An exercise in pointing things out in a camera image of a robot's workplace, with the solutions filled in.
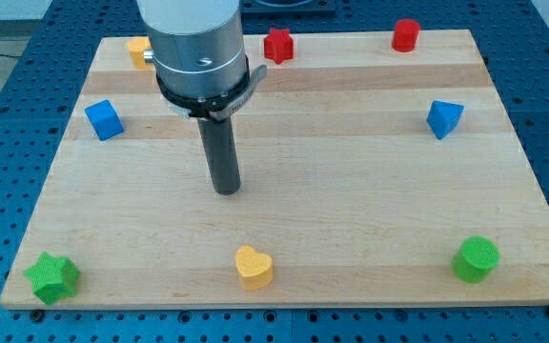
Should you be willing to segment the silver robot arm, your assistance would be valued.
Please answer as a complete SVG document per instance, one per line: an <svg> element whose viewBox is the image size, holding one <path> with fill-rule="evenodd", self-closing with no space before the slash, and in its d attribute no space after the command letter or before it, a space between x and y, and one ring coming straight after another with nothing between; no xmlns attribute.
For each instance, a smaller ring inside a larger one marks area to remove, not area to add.
<svg viewBox="0 0 549 343"><path fill-rule="evenodd" d="M250 69L238 0L138 0L163 96L183 116L223 121L267 76Z"/></svg>

